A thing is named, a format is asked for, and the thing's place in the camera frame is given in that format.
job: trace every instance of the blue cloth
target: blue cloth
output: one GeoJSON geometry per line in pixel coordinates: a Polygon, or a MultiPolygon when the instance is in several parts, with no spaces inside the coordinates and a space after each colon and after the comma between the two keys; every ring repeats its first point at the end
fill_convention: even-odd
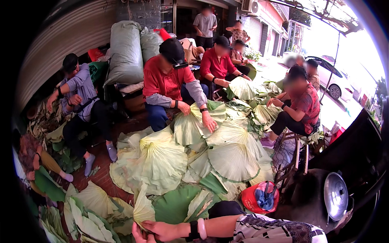
{"type": "MultiPolygon", "coordinates": [[[[201,88],[203,92],[208,95],[208,87],[205,84],[201,84],[201,88]]],[[[185,84],[181,87],[181,97],[182,100],[188,101],[192,100],[191,95],[185,87],[185,84]]],[[[166,121],[168,120],[168,116],[166,115],[165,108],[160,105],[149,105],[145,102],[145,108],[149,113],[147,119],[149,124],[154,132],[161,131],[166,127],[166,121]]]]}
{"type": "Polygon", "coordinates": [[[257,200],[257,204],[263,210],[270,210],[274,205],[274,195],[271,193],[267,193],[265,197],[265,192],[259,189],[255,190],[255,199],[257,200]]]}

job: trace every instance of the rolling shutter door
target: rolling shutter door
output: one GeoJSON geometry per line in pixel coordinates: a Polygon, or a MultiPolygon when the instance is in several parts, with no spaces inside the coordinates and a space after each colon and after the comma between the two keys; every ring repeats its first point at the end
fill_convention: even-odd
{"type": "Polygon", "coordinates": [[[33,94],[62,66],[69,53],[82,55],[110,42],[116,21],[116,0],[96,0],[81,6],[43,30],[32,42],[20,70],[16,108],[23,110],[33,94]]]}
{"type": "Polygon", "coordinates": [[[251,17],[249,25],[250,26],[248,27],[247,34],[249,37],[251,37],[249,41],[250,46],[254,50],[259,51],[262,38],[262,24],[259,20],[251,17]]]}
{"type": "Polygon", "coordinates": [[[269,56],[271,56],[273,54],[274,42],[275,42],[275,31],[272,30],[272,35],[270,37],[269,50],[268,50],[269,56]]]}

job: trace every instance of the tiled floor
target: tiled floor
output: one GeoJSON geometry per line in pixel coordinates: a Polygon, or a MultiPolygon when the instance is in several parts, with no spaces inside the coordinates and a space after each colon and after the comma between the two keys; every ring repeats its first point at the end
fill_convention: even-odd
{"type": "MultiPolygon", "coordinates": [[[[114,126],[111,129],[111,134],[113,137],[113,143],[116,144],[116,140],[121,132],[123,133],[129,133],[133,131],[139,131],[142,129],[145,129],[149,126],[149,123],[146,119],[146,112],[135,114],[131,119],[127,120],[126,122],[117,123],[114,124],[114,126]]],[[[102,141],[103,138],[97,137],[95,138],[97,141],[102,141]]],[[[107,192],[107,194],[111,197],[118,197],[123,199],[126,202],[129,202],[133,199],[133,195],[122,190],[121,188],[118,188],[115,184],[113,184],[112,179],[109,175],[109,166],[111,164],[111,159],[109,158],[107,148],[105,146],[105,143],[101,143],[95,147],[88,147],[87,150],[94,154],[96,156],[95,162],[93,163],[92,169],[94,169],[96,166],[99,166],[100,169],[96,172],[95,175],[92,175],[90,177],[84,176],[84,168],[85,166],[81,167],[77,171],[73,172],[72,175],[74,177],[73,185],[74,187],[81,191],[85,189],[88,185],[88,181],[92,181],[94,184],[101,187],[104,191],[107,192]]],[[[59,184],[66,190],[69,186],[69,182],[65,180],[61,180],[59,184]]],[[[59,210],[62,212],[63,209],[63,203],[58,204],[59,210]]],[[[72,241],[72,238],[70,234],[68,233],[66,222],[64,217],[61,217],[61,222],[64,231],[68,235],[70,242],[72,241]]]]}

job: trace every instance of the grey t-shirt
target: grey t-shirt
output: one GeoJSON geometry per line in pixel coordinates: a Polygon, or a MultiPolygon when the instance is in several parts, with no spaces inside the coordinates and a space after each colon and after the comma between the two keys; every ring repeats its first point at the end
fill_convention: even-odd
{"type": "Polygon", "coordinates": [[[204,34],[203,37],[213,37],[213,32],[209,29],[212,29],[213,26],[217,25],[216,16],[211,14],[210,16],[205,17],[203,14],[198,14],[194,18],[193,25],[196,25],[199,28],[204,34]]]}

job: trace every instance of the awning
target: awning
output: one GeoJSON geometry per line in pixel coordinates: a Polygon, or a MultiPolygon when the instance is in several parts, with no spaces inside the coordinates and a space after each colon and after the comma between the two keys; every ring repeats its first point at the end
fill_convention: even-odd
{"type": "Polygon", "coordinates": [[[343,35],[363,30],[354,12],[342,0],[263,0],[299,9],[331,25],[343,35]]]}

